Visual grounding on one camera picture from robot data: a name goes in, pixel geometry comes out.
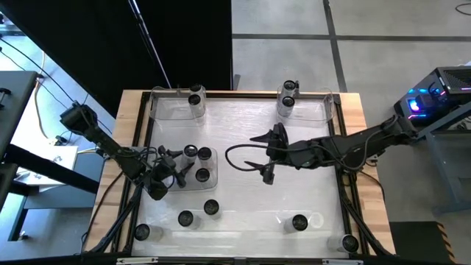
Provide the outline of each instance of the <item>wooden tabletop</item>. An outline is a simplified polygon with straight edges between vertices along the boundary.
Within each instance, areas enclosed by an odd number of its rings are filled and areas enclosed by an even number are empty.
[[[116,116],[115,129],[113,131],[113,139],[122,146],[131,146],[134,137],[136,121],[138,118],[139,106],[141,104],[141,96],[143,91],[125,90],[119,105],[118,115]],[[276,93],[271,91],[214,91],[218,93]],[[358,93],[340,93],[341,108],[344,114],[344,122],[347,128],[347,134],[356,133],[360,130],[366,129],[366,122],[363,114],[363,107],[361,106],[360,95]],[[144,145],[144,137],[146,134],[146,126],[149,118],[149,106],[146,108],[144,120],[142,123],[141,137],[139,138],[139,146]],[[337,119],[334,119],[336,126],[336,134],[340,134]],[[365,166],[364,171],[378,178],[378,173],[375,168]],[[99,201],[102,198],[103,192],[110,185],[110,183],[121,172],[116,162],[110,160],[106,162],[103,169],[102,178],[100,180],[100,187],[96,195],[95,207],[96,209]],[[116,220],[119,203],[121,200],[121,193],[124,187],[124,177],[116,182],[111,188],[107,197],[105,198],[102,207],[96,215],[95,221],[91,227],[91,232],[85,245],[85,249],[89,250],[96,246],[105,233],[110,229],[110,226]],[[392,241],[391,231],[389,229],[389,220],[386,214],[386,207],[383,201],[381,189],[377,183],[370,180],[368,177],[358,173],[357,180],[358,195],[360,197],[361,211],[364,221],[369,229],[375,234],[376,238],[381,244],[392,253],[394,245]],[[355,222],[352,222],[352,230],[354,235],[358,235],[358,227]],[[127,231],[129,227],[128,220],[123,225],[120,240],[120,250],[126,241]]]

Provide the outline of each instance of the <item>black clamp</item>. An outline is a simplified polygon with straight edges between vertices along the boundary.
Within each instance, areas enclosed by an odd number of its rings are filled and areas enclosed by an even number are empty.
[[[2,108],[5,107],[4,105],[1,104],[1,102],[3,101],[3,98],[5,97],[5,95],[11,95],[12,91],[6,88],[0,88],[0,93],[1,93],[1,97],[0,97],[0,110],[1,110]]]

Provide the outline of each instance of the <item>black curtain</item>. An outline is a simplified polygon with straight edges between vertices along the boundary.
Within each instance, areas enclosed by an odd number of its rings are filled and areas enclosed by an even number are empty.
[[[136,0],[172,87],[230,90],[231,0]]]
[[[114,117],[123,89],[167,87],[127,0],[0,0],[0,10]]]

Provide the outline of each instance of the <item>blue light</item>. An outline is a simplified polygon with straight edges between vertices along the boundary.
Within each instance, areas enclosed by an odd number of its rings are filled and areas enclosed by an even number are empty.
[[[413,110],[413,111],[419,111],[420,110],[420,107],[417,106],[417,102],[415,101],[415,99],[409,100],[409,107],[411,107],[411,110]]]

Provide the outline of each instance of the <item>gray floor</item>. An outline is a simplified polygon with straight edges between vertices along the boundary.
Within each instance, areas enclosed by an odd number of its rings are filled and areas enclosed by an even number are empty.
[[[244,34],[328,34],[322,0],[232,0],[233,33]],[[471,36],[471,17],[457,13],[461,0],[330,0],[337,35]],[[40,53],[34,44],[21,44],[37,62]],[[391,114],[392,105],[411,86],[437,66],[454,66],[471,60],[471,42],[387,42],[339,41],[339,54],[349,92],[360,93],[366,122],[375,125]],[[20,55],[23,66],[32,67]],[[329,88],[339,91],[329,38],[324,40],[233,41],[234,74],[240,74],[239,90],[276,90],[287,79],[301,82],[303,91]],[[0,56],[0,69],[15,69]],[[77,100],[84,91],[52,61],[46,68],[58,75]],[[46,84],[61,92],[53,84]],[[62,107],[40,92],[41,116],[46,133],[54,136],[64,129],[57,123]],[[111,129],[113,120],[88,98],[100,119]],[[91,145],[77,139],[81,148]],[[431,208],[447,202],[428,148],[397,146],[381,156],[380,180],[386,192],[390,221],[442,222],[448,232],[458,262],[471,263],[471,212],[435,217]],[[14,211],[14,203],[0,214],[1,234],[11,222],[4,213]],[[34,235],[29,242],[5,244],[0,238],[0,259],[45,255],[70,255],[79,249],[79,235],[88,223],[90,211],[33,211],[25,230]]]

